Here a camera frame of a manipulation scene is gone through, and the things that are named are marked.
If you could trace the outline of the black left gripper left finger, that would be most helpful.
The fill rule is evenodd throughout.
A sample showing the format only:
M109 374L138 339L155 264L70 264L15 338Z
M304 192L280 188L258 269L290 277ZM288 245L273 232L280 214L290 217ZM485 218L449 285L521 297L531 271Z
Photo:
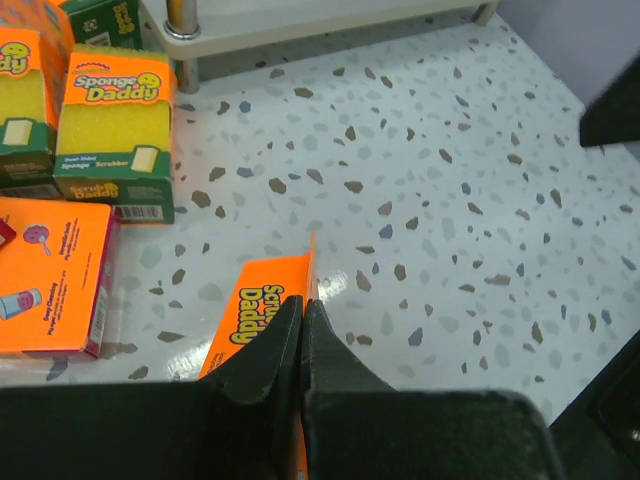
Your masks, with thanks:
M5 479L293 479L304 302L196 381L8 387Z

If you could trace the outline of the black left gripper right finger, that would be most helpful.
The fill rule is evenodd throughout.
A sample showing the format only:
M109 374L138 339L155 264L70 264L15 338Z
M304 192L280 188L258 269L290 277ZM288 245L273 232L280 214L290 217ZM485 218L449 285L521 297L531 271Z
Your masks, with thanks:
M562 479L549 431L505 390L395 390L336 336L324 305L303 326L312 479Z

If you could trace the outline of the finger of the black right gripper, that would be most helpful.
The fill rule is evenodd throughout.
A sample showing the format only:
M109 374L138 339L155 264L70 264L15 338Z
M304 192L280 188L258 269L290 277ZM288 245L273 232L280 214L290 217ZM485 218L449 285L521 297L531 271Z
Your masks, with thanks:
M631 61L585 109L579 122L582 147L639 141L640 59Z
M568 479L639 478L639 336L550 426Z

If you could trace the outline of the orange magenta Scrub Mommy box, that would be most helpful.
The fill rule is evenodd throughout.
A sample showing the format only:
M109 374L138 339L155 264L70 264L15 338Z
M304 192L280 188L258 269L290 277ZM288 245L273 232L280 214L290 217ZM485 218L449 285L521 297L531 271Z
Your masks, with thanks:
M105 204L4 197L1 355L98 357L120 224Z

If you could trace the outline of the sponge daddy box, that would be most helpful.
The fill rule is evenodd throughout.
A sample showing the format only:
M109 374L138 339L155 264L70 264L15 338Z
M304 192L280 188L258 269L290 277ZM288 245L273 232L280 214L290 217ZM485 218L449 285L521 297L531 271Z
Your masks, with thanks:
M64 199L110 205L128 223L173 223L174 91L164 53L75 45L53 173Z
M58 199L53 178L61 62L35 29L1 27L1 195Z

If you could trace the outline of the white two-tier shelf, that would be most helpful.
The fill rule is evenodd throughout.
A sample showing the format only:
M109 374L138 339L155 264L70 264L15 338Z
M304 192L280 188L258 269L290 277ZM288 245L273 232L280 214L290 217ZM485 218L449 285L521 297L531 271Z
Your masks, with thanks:
M471 7L473 21L486 25L498 5L478 0L139 2L174 62L180 91L188 94L199 90L198 60L207 56Z

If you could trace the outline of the orange green Scrub Daddy box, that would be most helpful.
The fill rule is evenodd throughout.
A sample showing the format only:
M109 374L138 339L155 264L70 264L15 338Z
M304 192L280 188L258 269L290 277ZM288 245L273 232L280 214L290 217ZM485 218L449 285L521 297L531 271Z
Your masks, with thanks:
M82 43L140 49L139 2L135 0L4 0L1 20L38 30L54 47Z

